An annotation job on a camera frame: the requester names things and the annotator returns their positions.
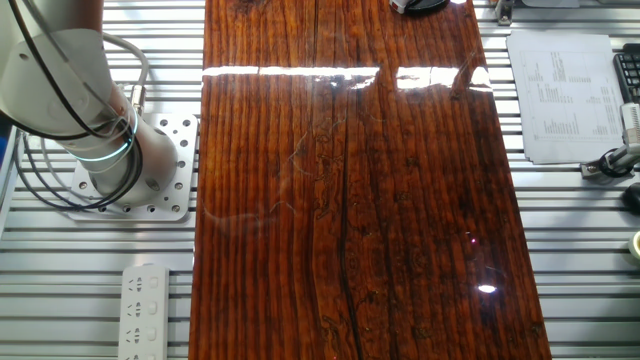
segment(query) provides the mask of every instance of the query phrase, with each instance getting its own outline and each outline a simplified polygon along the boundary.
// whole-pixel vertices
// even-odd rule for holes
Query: metal bracket
[[[496,19],[498,19],[498,25],[511,25],[514,3],[515,0],[498,0],[498,4],[496,5]]]
[[[588,163],[580,164],[580,172],[582,173],[582,178],[595,184],[614,185],[616,183],[620,183],[628,179],[633,179],[635,177],[635,172],[633,170],[631,170],[631,172],[627,175],[624,175],[620,178],[609,177],[600,171],[600,168],[598,167],[599,163],[600,160],[595,160]]]
[[[171,183],[143,206],[129,208],[111,204],[99,210],[71,212],[70,218],[93,222],[158,222],[180,221],[189,214],[198,120],[193,115],[181,114],[147,114],[144,118],[149,125],[161,129],[176,146],[178,163]],[[79,163],[73,175],[72,190],[95,199],[102,198],[91,184],[89,173]],[[86,202],[73,194],[69,199],[80,204]]]

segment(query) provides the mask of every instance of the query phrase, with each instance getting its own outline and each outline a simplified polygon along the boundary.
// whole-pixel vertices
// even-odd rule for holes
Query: slotted aluminum rail
[[[640,42],[640,8],[593,0],[581,0],[580,9],[516,8],[513,25],[505,28],[493,19],[488,0],[474,3],[554,358],[640,359],[640,263],[626,251],[640,218],[624,212],[618,200],[633,181],[595,186],[581,180],[577,165],[525,161],[505,44],[515,29],[566,30],[607,34],[620,51]],[[105,32],[136,44],[151,62],[146,110],[199,116],[204,1],[105,5]],[[138,61],[105,47],[114,79],[133,83]],[[73,158],[54,145],[48,153],[70,182]],[[45,169],[42,155],[36,159]],[[460,176],[473,176],[473,169]],[[195,177],[191,191],[193,211]],[[19,181],[8,196],[0,238],[0,360],[115,359],[120,274],[144,263],[173,270],[169,356],[186,358],[193,217],[186,225],[77,224],[38,202]]]

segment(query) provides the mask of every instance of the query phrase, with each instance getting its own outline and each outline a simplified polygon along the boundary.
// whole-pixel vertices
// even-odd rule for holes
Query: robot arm
[[[144,88],[134,89],[134,108],[113,83],[103,7],[101,0],[0,2],[0,115],[56,140],[105,199],[134,207],[169,184],[176,150],[142,120]]]

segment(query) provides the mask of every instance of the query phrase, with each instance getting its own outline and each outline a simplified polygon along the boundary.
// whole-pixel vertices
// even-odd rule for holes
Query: power strip
[[[169,269],[133,266],[122,273],[118,360],[166,360]]]

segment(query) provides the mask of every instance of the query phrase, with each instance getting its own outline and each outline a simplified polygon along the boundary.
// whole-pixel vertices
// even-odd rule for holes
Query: wooden board
[[[190,359],[550,359],[471,1],[208,0]]]

